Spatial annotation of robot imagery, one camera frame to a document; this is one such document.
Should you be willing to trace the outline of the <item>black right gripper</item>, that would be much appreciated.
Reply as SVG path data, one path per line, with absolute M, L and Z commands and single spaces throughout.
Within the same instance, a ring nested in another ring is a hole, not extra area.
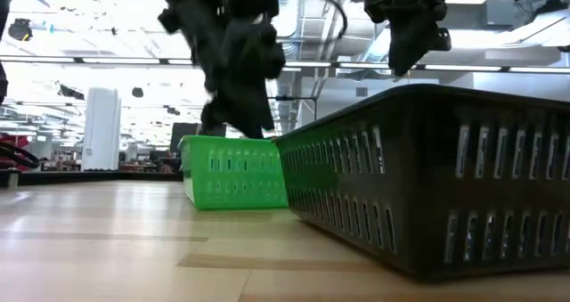
M 428 51 L 449 51 L 451 36 L 438 23 L 448 13 L 445 0 L 363 0 L 375 23 L 387 21 L 391 36 L 388 66 L 403 76 Z

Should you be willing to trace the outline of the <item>green plastic basket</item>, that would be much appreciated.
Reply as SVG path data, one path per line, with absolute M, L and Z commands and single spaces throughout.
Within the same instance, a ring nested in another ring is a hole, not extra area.
M 197 209 L 286 208 L 280 153 L 271 141 L 186 135 L 184 190 Z

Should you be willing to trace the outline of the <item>black plastic basket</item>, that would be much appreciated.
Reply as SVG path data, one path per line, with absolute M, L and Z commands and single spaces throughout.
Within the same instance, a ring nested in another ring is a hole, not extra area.
M 275 143 L 297 216 L 416 279 L 570 267 L 570 102 L 411 84 Z

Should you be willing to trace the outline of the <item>black monitor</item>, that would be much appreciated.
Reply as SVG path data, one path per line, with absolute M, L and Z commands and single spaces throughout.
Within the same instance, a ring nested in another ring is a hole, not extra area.
M 170 152 L 179 152 L 179 143 L 186 135 L 196 135 L 199 132 L 198 123 L 175 122 L 172 125 Z

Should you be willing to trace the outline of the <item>long ceiling light strip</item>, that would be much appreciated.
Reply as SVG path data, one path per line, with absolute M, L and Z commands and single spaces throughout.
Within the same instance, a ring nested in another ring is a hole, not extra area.
M 525 73 L 525 74 L 554 74 L 570 75 L 570 67 L 514 67 L 514 66 L 480 66 L 480 65 L 446 65 L 446 64 L 420 64 L 413 70 L 428 71 L 457 71 L 457 72 L 500 72 L 500 73 Z
M 78 63 L 78 64 L 115 64 L 115 65 L 173 65 L 197 66 L 190 59 L 165 58 L 106 58 L 106 57 L 61 57 L 61 56 L 19 56 L 0 55 L 0 61 L 32 63 Z M 339 61 L 286 61 L 289 68 L 340 68 L 340 69 L 388 69 L 385 63 L 339 62 Z

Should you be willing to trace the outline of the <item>white building pillar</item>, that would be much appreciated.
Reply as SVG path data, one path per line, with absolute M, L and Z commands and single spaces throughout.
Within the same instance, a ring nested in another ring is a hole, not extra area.
M 118 90 L 90 87 L 85 102 L 81 169 L 117 170 L 121 115 Z

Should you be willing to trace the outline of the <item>red object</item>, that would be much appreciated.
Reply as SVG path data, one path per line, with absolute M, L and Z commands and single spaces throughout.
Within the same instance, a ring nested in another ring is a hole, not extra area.
M 0 170 L 26 171 L 40 166 L 40 160 L 24 149 L 29 145 L 27 136 L 0 134 Z

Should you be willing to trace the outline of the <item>grey metal block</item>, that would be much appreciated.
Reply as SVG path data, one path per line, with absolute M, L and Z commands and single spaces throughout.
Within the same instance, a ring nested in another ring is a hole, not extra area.
M 20 170 L 16 168 L 0 169 L 0 189 L 15 189 L 19 185 Z

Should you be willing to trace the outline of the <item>black aluminium table frame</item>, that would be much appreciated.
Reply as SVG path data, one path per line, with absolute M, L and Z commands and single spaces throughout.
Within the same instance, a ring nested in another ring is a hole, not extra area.
M 137 173 L 120 171 L 89 171 L 89 172 L 36 172 L 22 173 L 19 186 L 46 184 L 73 184 L 107 181 L 151 181 L 151 182 L 182 182 L 181 174 Z

